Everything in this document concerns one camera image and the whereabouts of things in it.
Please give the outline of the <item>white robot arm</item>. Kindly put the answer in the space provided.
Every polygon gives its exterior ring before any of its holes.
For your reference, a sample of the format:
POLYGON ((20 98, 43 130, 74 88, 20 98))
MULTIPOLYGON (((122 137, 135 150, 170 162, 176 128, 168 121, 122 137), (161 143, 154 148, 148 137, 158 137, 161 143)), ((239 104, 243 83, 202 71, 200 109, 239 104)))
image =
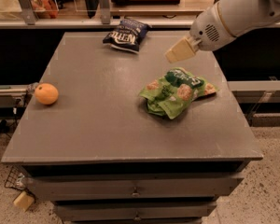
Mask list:
POLYGON ((258 28, 280 22, 280 0, 218 0, 201 13, 189 33, 165 53, 169 63, 215 51, 258 28))

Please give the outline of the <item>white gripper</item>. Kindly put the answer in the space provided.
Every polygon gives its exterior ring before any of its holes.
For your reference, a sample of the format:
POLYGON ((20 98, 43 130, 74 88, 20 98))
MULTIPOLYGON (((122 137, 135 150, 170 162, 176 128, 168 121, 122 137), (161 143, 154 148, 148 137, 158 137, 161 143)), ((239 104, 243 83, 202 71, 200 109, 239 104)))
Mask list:
POLYGON ((191 25, 189 36, 182 37, 165 52, 169 63, 192 58, 199 50, 215 51, 230 44, 235 36, 220 16, 217 4, 201 13, 191 25))

